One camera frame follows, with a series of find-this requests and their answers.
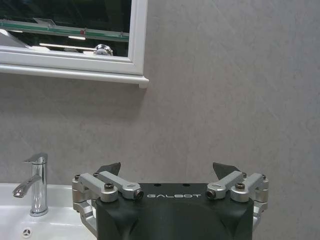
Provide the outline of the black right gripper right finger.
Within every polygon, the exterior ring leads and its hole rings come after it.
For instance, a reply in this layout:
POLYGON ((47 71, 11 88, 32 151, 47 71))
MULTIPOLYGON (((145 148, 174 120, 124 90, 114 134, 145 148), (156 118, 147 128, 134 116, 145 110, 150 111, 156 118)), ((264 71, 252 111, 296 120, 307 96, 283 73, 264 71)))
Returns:
POLYGON ((217 162, 212 167, 218 180, 206 187, 206 239, 251 240, 268 209, 268 178, 217 162))

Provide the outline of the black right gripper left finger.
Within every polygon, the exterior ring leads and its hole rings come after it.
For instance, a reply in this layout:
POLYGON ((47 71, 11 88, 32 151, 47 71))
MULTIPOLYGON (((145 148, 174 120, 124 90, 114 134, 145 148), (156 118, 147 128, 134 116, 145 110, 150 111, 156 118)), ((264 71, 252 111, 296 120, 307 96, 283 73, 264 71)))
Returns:
POLYGON ((97 219, 93 211, 96 206, 88 201, 100 199, 104 203, 113 203, 119 195, 136 201, 144 196, 139 183, 118 176, 120 168, 119 162, 103 165, 93 174, 77 174, 72 180, 73 209, 80 214, 81 222, 95 237, 98 236, 97 219))

